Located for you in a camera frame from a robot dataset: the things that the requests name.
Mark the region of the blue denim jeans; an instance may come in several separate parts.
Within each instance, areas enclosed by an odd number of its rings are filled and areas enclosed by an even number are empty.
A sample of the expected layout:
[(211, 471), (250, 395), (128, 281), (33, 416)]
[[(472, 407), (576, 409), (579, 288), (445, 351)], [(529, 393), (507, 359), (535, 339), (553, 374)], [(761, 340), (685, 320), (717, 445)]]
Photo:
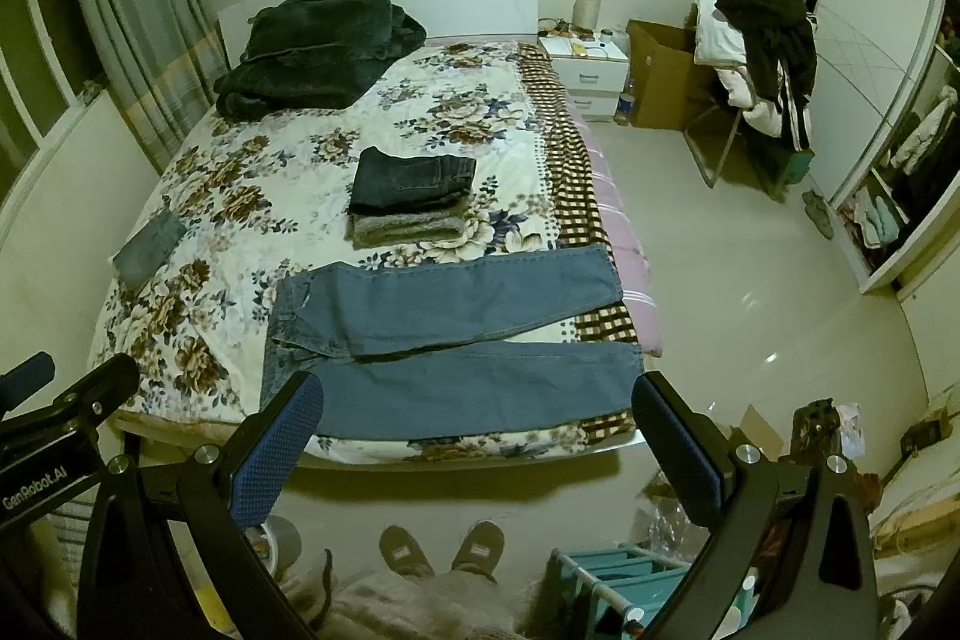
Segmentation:
[(537, 431), (618, 413), (641, 372), (634, 342), (529, 335), (621, 298), (600, 245), (308, 269), (278, 283), (260, 399), (311, 374), (322, 385), (319, 434), (350, 440)]

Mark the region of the dark brown bag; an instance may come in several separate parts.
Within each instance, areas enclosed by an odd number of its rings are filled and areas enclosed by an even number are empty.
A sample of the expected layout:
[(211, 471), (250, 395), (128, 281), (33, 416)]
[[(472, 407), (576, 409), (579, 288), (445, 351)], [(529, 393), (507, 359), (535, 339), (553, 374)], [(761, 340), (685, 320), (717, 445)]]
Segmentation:
[(832, 398), (816, 399), (797, 408), (793, 413), (789, 456), (797, 463), (812, 463), (821, 456), (838, 455), (840, 425)]

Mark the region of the flat cardboard pieces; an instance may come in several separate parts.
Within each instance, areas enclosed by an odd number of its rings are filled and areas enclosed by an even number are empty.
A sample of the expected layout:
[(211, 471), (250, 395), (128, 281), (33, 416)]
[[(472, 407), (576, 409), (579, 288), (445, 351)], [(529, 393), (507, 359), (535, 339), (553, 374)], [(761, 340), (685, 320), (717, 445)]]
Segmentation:
[(748, 442), (757, 447), (770, 461), (778, 461), (784, 453), (784, 440), (781, 435), (753, 404), (748, 404), (736, 425), (727, 424), (724, 420), (718, 420), (716, 425), (724, 437), (731, 437), (734, 431), (742, 432)]

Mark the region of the small grey folded cloth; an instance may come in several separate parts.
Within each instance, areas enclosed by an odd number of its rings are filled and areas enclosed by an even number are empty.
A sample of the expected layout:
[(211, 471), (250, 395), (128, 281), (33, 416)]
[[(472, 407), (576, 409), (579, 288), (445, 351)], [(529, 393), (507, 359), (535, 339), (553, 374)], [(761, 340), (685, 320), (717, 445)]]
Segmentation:
[(185, 232), (181, 220), (169, 209), (151, 216), (110, 259), (122, 289), (140, 291), (169, 260)]

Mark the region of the floral bed blanket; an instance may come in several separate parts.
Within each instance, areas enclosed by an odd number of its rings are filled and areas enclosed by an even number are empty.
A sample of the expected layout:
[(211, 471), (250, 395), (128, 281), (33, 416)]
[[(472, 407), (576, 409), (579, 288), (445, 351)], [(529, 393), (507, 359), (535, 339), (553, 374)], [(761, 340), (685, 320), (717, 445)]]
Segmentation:
[[(161, 442), (224, 438), (265, 406), (267, 326), (286, 276), (332, 263), (364, 269), (464, 263), (600, 245), (615, 273), (590, 161), (565, 86), (534, 44), (454, 42), (393, 64), (342, 110), (282, 110), (257, 122), (206, 115), (149, 195), (187, 229), (140, 291), (107, 292), (89, 357), (137, 361), (137, 393), (117, 424)], [(348, 211), (359, 154), (477, 161), (455, 239), (356, 248)], [(534, 341), (638, 342), (622, 298), (530, 331)], [(550, 429), (421, 440), (350, 440), (317, 431), (309, 455), (340, 466), (562, 458), (633, 425), (618, 413)]]

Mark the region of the slipper foot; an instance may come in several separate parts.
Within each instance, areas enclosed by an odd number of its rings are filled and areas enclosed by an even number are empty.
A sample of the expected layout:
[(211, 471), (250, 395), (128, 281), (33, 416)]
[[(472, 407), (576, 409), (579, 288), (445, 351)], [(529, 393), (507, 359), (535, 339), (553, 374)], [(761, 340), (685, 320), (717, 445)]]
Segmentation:
[(387, 567), (400, 576), (430, 578), (433, 565), (413, 534), (402, 526), (387, 526), (379, 538), (379, 552)]
[(451, 570), (483, 576), (494, 583), (505, 544), (505, 533), (494, 521), (477, 521), (460, 542), (460, 548), (452, 559)]

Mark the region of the right slipper foot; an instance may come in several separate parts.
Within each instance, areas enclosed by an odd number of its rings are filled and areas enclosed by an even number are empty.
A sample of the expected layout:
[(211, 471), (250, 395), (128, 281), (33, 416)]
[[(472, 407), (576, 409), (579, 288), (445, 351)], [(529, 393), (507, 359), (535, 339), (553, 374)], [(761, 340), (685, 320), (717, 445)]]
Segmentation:
[(477, 521), (460, 542), (460, 548), (452, 559), (451, 570), (483, 576), (494, 583), (505, 544), (505, 533), (494, 521)]

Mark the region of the pink striped mattress pad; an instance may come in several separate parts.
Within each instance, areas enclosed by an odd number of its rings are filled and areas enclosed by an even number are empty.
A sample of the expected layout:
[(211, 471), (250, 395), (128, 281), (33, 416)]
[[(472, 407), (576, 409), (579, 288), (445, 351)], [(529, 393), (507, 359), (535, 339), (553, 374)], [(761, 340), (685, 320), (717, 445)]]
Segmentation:
[(592, 125), (584, 120), (571, 97), (566, 99), (566, 107), (589, 154), (590, 177), (601, 213), (602, 226), (612, 244), (613, 260), (622, 281), (623, 302), (635, 325), (638, 342), (648, 356), (661, 357), (662, 333), (658, 304), (654, 301), (649, 286), (651, 265), (626, 214), (622, 195), (613, 180), (612, 169), (602, 151), (601, 143), (597, 142)]

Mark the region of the folded grey knit garment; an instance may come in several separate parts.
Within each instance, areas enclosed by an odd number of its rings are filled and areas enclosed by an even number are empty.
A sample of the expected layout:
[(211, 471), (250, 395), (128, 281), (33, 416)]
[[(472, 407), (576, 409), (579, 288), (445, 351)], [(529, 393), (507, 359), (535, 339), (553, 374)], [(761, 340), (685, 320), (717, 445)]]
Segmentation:
[(356, 248), (447, 241), (466, 229), (466, 208), (439, 209), (425, 213), (395, 213), (382, 216), (352, 216), (348, 237)]

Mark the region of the dark green fleece blanket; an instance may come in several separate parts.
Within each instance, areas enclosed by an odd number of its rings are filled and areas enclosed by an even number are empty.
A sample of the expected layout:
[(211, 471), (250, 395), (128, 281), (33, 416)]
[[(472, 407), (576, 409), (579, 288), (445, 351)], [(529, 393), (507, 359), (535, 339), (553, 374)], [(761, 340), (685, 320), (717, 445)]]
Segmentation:
[(288, 109), (346, 109), (427, 30), (391, 0), (285, 0), (251, 18), (239, 64), (215, 83), (221, 117), (255, 122)]

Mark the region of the brown cardboard box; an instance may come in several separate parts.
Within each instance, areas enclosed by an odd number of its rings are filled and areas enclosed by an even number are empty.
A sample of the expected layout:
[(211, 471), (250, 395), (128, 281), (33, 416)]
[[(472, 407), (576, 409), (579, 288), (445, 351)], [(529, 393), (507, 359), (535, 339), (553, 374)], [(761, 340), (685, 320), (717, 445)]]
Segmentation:
[(713, 104), (715, 70), (695, 64), (695, 31), (630, 19), (630, 122), (652, 130), (683, 130)]

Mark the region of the black garment on chair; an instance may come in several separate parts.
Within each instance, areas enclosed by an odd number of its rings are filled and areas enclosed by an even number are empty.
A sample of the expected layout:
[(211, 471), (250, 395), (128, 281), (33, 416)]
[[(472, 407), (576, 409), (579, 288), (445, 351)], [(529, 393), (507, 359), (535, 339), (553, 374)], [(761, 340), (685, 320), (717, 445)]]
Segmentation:
[(809, 151), (817, 51), (804, 0), (716, 0), (715, 10), (742, 34), (755, 112), (775, 120), (771, 136), (785, 148)]

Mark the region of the white nightstand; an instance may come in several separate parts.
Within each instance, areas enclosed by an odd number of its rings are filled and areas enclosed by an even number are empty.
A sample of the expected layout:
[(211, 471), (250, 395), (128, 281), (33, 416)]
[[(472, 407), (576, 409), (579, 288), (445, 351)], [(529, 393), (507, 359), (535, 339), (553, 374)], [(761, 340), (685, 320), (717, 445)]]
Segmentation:
[(613, 42), (542, 35), (540, 46), (586, 120), (612, 122), (628, 78), (628, 57)]

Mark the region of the cylindrical beige lamp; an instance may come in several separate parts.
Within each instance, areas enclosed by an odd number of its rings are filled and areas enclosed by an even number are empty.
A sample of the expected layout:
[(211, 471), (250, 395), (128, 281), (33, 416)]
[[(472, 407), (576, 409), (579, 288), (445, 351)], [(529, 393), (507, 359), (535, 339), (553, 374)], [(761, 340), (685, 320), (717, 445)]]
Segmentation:
[(571, 26), (578, 31), (595, 31), (599, 26), (602, 0), (574, 0)]

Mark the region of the window frame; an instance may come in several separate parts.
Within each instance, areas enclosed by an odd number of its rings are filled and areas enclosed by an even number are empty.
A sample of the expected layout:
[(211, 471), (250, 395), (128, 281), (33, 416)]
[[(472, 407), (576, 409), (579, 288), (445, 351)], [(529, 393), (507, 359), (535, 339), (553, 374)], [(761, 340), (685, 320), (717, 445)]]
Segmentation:
[(106, 87), (80, 0), (2, 0), (2, 230)]

